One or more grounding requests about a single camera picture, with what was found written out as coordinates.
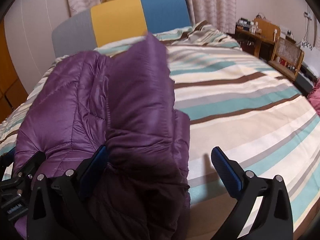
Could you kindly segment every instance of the white wall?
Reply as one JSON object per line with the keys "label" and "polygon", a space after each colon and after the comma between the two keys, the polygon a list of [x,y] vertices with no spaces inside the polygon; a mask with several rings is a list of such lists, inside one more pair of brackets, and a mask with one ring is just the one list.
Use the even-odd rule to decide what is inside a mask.
{"label": "white wall", "polygon": [[[272,23],[290,29],[297,42],[306,33],[306,18],[303,13],[308,9],[305,0],[237,0],[237,18],[254,19],[263,13]],[[309,42],[314,41],[314,22],[310,22]]]}
{"label": "white wall", "polygon": [[52,30],[69,17],[67,0],[16,0],[7,12],[8,49],[28,93],[55,59]]}

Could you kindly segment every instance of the metal bolt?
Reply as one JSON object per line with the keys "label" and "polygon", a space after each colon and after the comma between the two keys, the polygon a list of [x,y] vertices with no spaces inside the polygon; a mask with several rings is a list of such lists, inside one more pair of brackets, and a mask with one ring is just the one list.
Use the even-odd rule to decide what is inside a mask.
{"label": "metal bolt", "polygon": [[43,174],[38,175],[37,180],[43,180],[43,179],[44,179],[44,175]]}
{"label": "metal bolt", "polygon": [[281,181],[283,181],[283,178],[282,178],[280,175],[277,175],[277,176],[276,176],[276,180],[279,181],[279,182],[281,182]]}
{"label": "metal bolt", "polygon": [[68,177],[71,177],[74,173],[75,173],[74,170],[67,170],[67,171],[66,171],[66,175],[67,175]]}
{"label": "metal bolt", "polygon": [[254,173],[252,171],[246,171],[245,174],[247,175],[247,177],[249,178],[253,178],[254,177]]}

